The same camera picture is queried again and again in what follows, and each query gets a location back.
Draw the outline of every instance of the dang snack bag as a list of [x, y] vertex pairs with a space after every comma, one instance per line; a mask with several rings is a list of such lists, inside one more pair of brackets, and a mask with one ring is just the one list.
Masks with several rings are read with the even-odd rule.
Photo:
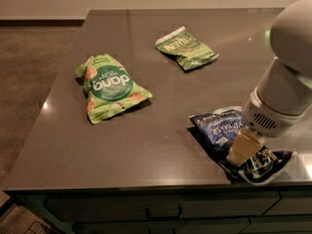
[[108, 54], [90, 57], [77, 67], [76, 74], [84, 79], [87, 112], [93, 124], [152, 98], [150, 92], [137, 85], [125, 67]]
[[155, 47], [164, 54], [175, 56], [176, 62], [184, 70], [213, 62], [218, 58], [218, 54], [193, 37], [184, 26], [158, 39]]

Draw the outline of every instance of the chip bag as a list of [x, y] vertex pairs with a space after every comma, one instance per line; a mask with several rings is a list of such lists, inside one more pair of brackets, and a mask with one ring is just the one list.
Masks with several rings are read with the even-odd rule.
[[90, 57], [76, 69], [84, 79], [87, 112], [93, 124], [152, 98], [150, 92], [131, 79], [125, 67], [108, 54]]
[[158, 39], [155, 47], [164, 54], [174, 56], [184, 70], [213, 62], [218, 58], [218, 54], [193, 37], [184, 26]]
[[231, 177], [253, 185], [264, 185], [279, 176], [287, 167], [295, 152], [271, 151], [264, 146], [241, 167], [227, 162], [229, 148], [241, 128], [246, 127], [238, 106], [220, 108], [213, 113], [193, 115], [190, 120], [201, 133], [206, 152]]

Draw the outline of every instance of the green light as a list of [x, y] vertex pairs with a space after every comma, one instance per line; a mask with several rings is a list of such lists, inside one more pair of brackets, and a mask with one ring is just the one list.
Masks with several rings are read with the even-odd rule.
[[265, 30], [265, 37], [270, 38], [271, 30]]

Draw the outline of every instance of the drawer handle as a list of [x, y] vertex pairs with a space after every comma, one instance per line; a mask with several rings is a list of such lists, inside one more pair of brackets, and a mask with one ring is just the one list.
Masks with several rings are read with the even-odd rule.
[[162, 220], [162, 219], [178, 219], [182, 218], [182, 207], [177, 208], [177, 215], [168, 215], [168, 216], [152, 216], [149, 209], [146, 208], [146, 217], [148, 220]]

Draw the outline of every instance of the dark countertop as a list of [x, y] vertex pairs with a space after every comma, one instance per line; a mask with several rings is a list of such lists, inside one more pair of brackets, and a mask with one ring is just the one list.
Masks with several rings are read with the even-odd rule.
[[[273, 59], [267, 30], [280, 9], [90, 11], [47, 98], [6, 191], [235, 186], [190, 133], [188, 117], [243, 105]], [[185, 25], [219, 60], [185, 73], [155, 41]], [[110, 54], [153, 98], [92, 125], [75, 69]], [[311, 184], [311, 113], [272, 149], [298, 155], [273, 181]]]

